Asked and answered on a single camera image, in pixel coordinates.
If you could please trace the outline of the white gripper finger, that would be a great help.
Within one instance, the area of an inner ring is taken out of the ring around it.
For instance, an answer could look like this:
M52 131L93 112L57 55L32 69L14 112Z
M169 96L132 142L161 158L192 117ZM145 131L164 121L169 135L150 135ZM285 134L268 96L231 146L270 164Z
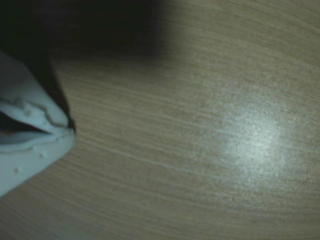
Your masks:
M44 116L54 127L67 128L69 117L67 113L49 96L31 70L21 61L0 53L0 97L11 103L19 101L31 104L44 111Z
M63 158L75 145L76 136L68 133L43 139L0 150L1 197Z

